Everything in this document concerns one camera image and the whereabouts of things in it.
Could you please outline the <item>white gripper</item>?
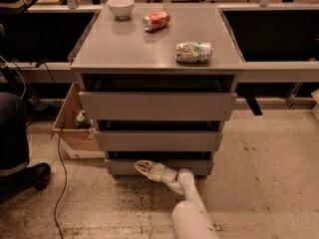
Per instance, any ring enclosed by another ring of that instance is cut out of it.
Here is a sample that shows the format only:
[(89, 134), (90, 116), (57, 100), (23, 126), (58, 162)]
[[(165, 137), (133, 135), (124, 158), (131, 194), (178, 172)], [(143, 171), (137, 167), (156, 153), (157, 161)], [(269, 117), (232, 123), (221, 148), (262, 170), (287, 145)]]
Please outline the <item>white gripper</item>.
[(135, 169), (154, 182), (165, 184), (170, 190), (181, 194), (181, 186), (177, 182), (177, 171), (159, 162), (138, 160)]

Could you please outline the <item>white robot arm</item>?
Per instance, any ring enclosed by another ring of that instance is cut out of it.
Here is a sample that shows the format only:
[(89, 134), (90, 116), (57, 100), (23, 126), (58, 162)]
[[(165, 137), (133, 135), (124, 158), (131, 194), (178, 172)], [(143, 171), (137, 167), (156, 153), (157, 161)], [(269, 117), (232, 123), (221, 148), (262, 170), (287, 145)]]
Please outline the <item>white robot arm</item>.
[(175, 239), (219, 239), (188, 168), (175, 170), (160, 162), (138, 160), (135, 169), (149, 180), (163, 183), (184, 196), (172, 212)]

